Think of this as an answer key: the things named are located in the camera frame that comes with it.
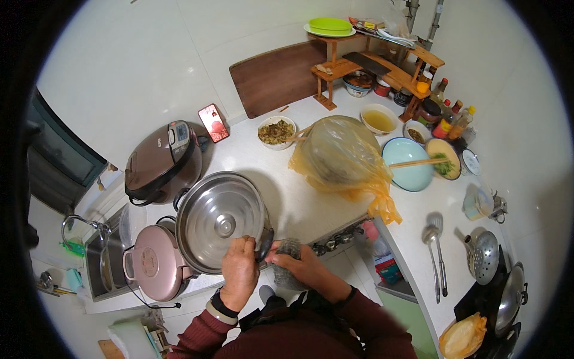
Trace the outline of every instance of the phone screen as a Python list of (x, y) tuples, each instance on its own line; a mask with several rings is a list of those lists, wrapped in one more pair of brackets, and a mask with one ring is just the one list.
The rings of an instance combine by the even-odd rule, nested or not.
[(225, 128), (225, 125), (219, 116), (219, 111), (214, 104), (201, 109), (198, 114), (213, 142), (221, 141), (229, 136), (229, 132)]

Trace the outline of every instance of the shoe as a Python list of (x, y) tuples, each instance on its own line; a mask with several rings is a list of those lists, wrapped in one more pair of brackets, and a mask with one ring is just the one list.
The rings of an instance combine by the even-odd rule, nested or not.
[(267, 284), (264, 284), (259, 287), (259, 298), (263, 304), (267, 304), (267, 300), (275, 295), (273, 288), (269, 287)]

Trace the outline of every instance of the window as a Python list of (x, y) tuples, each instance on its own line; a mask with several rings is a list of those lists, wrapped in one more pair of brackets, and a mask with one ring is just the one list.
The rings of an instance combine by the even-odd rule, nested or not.
[(28, 149), (30, 192), (64, 214), (76, 206), (107, 161), (60, 120), (37, 90), (27, 120), (40, 129)]

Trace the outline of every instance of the metal colander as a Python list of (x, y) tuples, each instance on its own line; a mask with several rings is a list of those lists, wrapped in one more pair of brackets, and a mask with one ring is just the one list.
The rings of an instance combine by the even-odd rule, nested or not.
[(498, 267), (498, 240), (490, 231), (484, 231), (477, 238), (466, 236), (468, 269), (478, 284), (486, 285), (494, 277)]

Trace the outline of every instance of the sink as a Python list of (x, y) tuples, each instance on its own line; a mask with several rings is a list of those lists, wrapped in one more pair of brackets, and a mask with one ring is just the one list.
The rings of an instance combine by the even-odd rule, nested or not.
[(107, 241), (103, 241), (97, 231), (86, 242), (86, 267), (88, 281), (95, 302), (130, 292), (137, 284), (131, 280), (126, 283), (123, 275), (122, 257), (127, 246), (119, 237), (119, 217), (123, 208), (115, 213), (106, 224), (111, 233)]

